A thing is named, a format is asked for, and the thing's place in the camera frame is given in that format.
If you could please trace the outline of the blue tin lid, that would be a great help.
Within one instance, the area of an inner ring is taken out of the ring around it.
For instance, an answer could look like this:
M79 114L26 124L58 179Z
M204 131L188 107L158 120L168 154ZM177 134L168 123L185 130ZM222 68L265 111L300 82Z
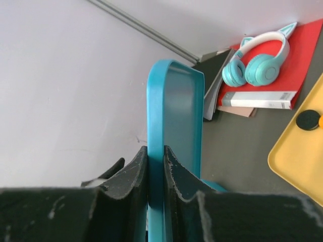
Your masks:
M214 241L201 179L204 75L173 59L151 68L146 88L148 241Z

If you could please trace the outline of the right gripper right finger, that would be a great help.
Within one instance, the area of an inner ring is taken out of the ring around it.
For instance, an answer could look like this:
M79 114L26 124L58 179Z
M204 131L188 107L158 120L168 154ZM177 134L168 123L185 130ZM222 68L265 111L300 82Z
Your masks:
M322 241L322 212L304 195L219 192L164 152L166 241Z

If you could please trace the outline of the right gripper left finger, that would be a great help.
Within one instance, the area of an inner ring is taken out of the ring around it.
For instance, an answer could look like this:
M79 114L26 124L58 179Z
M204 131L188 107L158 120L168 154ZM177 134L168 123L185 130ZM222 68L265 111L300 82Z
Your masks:
M145 241L147 148L106 181L79 188L2 188L1 241Z

